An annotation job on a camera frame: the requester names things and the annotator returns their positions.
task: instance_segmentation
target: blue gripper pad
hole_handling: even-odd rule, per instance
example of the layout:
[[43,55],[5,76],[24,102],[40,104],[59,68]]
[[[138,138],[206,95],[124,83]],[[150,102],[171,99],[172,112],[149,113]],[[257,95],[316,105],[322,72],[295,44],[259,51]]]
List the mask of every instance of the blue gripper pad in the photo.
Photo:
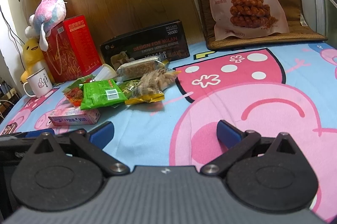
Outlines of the blue gripper pad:
[[48,132],[48,133],[51,133],[52,135],[55,135],[54,130],[52,128],[48,128],[48,129],[27,132],[25,137],[38,137],[43,132]]
[[112,122],[107,121],[87,133],[87,139],[98,148],[103,149],[112,140],[115,128]]
[[235,128],[225,120],[220,120],[216,126],[216,136],[228,149],[239,143],[245,133]]

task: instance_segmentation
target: pink box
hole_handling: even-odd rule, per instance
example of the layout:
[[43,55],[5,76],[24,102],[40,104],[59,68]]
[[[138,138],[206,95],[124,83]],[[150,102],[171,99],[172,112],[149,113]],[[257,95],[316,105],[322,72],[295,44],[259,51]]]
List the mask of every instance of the pink box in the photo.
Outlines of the pink box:
[[56,109],[48,117],[55,126],[89,125],[97,123],[100,113],[97,109],[81,110],[79,107]]

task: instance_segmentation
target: circular plate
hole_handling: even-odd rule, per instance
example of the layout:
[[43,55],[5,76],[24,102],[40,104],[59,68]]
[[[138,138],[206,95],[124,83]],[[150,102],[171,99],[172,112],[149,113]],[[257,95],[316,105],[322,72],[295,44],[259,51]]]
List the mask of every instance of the circular plate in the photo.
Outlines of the circular plate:
[[11,187],[19,202],[28,208],[60,211],[91,199],[102,181],[101,170],[88,160],[68,156],[56,160],[45,153],[34,164],[19,165]]
[[229,169],[226,182],[241,201],[265,212],[300,210],[313,200],[318,189],[310,165],[288,153],[241,160]]

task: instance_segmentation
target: black box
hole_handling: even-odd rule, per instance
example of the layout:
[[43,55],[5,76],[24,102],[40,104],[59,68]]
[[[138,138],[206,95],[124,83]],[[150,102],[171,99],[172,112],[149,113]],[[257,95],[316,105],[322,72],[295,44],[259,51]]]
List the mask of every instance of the black box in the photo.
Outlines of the black box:
[[116,36],[102,44],[100,49],[105,63],[115,70],[124,63],[149,56],[163,56],[169,61],[190,56],[179,20]]

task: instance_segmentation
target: white polka dot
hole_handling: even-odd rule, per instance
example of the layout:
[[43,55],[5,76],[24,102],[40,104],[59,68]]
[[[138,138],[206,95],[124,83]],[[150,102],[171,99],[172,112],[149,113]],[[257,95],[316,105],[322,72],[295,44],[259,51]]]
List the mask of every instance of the white polka dot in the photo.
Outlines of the white polka dot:
[[49,93],[45,94],[45,98],[48,98],[53,93],[53,90],[49,91]]
[[266,76],[267,75],[264,72],[261,72],[261,71],[256,71],[252,74],[253,79],[265,79]]
[[227,65],[224,65],[222,68],[221,68],[221,71],[222,72],[225,72],[225,73],[229,73],[229,72],[234,72],[238,69],[238,67],[234,64],[227,64]]
[[268,59],[268,57],[261,53],[251,53],[247,56],[247,59],[250,61],[265,61]]
[[195,66],[190,66],[190,67],[187,67],[185,69],[185,72],[186,73],[193,73],[193,72],[196,72],[199,70],[199,66],[195,65]]

